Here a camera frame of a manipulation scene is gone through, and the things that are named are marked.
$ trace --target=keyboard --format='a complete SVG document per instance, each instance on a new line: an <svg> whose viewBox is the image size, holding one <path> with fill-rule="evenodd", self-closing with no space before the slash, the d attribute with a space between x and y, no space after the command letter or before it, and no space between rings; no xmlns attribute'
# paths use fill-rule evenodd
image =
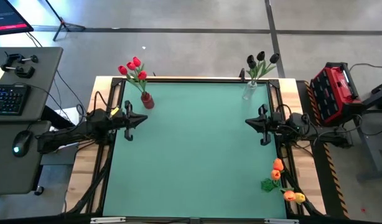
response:
<svg viewBox="0 0 382 224"><path fill-rule="evenodd" d="M27 85L0 85L0 115L20 116L29 92Z"/></svg>

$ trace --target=gray desk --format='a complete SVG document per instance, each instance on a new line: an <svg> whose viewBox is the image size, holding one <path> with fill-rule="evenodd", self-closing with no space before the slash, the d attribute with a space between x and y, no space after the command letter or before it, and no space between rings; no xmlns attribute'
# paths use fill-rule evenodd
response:
<svg viewBox="0 0 382 224"><path fill-rule="evenodd" d="M32 190L42 155L37 152L37 140L32 138L29 152L24 157L12 154L12 142L29 123L0 124L0 195L26 194ZM30 126L34 134L50 128L49 121L39 121Z"/></svg>
<svg viewBox="0 0 382 224"><path fill-rule="evenodd" d="M28 70L30 66L35 68L32 78L19 78L14 71L5 72L0 79L0 84L10 85L14 83L26 83L50 91L58 63L60 62L63 49L61 47L0 47L0 66L6 61L6 54L22 54L24 57L36 55L38 63L31 61L25 64L14 62L12 67L18 65ZM48 94L38 88L31 88L30 95L21 116L10 116L13 121L37 121L41 118ZM0 116L0 122L7 121L7 116Z"/></svg>

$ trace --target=red vase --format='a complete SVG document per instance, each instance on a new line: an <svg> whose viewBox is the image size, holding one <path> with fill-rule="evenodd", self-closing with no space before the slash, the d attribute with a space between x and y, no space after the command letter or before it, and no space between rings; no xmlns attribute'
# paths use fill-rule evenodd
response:
<svg viewBox="0 0 382 224"><path fill-rule="evenodd" d="M152 96L151 94L145 92L141 95L141 101L142 103L144 104L144 106L147 108L147 109L153 109L155 103L154 103L154 99L152 99Z"/></svg>

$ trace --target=computer mouse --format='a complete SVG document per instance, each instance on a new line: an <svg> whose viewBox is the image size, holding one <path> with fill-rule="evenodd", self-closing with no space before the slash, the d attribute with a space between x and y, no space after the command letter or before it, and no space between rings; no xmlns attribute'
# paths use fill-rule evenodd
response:
<svg viewBox="0 0 382 224"><path fill-rule="evenodd" d="M14 138L14 142L12 143L12 153L16 157L23 157L29 151L29 143L32 139L33 133L32 131L21 131Z"/></svg>

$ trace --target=wooden table frame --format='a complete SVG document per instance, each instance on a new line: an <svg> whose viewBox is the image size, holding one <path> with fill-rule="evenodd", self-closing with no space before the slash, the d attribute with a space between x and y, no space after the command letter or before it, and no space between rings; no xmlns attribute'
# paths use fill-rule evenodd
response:
<svg viewBox="0 0 382 224"><path fill-rule="evenodd" d="M96 77L88 111L93 110L94 107L107 109L107 106L103 103L101 98L98 97L97 99L94 99L94 95L97 91L102 94L105 101L108 100L108 105L120 105L122 102L122 96L119 93L123 92L124 89L124 82L122 81L123 78L124 77ZM157 80L165 80L165 82L167 82L173 79L183 82L187 80L199 82L241 81L241 78L219 77L149 77L149 80L152 82ZM273 85L270 85L273 108L276 108L278 104L283 103L288 105L292 112L302 113L296 81L294 79L270 79L270 82L273 82L274 85L278 83L280 86L280 89L278 90L273 87ZM283 110L282 112L284 113L285 117L289 116L289 112L287 110ZM108 156L108 149L109 146L99 146L95 144L84 148L77 154L66 195L67 208L71 209L75 206L75 204L82 198L83 194L90 186L91 181L96 178L98 171L105 164L106 158ZM297 177L299 186L304 191L307 198L314 204L318 211L325 213L324 203L320 193L319 180L315 170L314 159L300 149L286 149L283 147L281 148L281 152L289 156L289 160L285 159L284 162L289 168L290 173ZM105 194L101 194L101 191L104 192L106 190L106 183L104 182L107 181L107 179L100 181L96 188L95 194L92 194L93 200L90 201L88 205L79 212L95 212L98 207L102 206L105 199ZM296 206L295 203L290 203L290 208L295 213L303 212L302 208Z"/></svg>

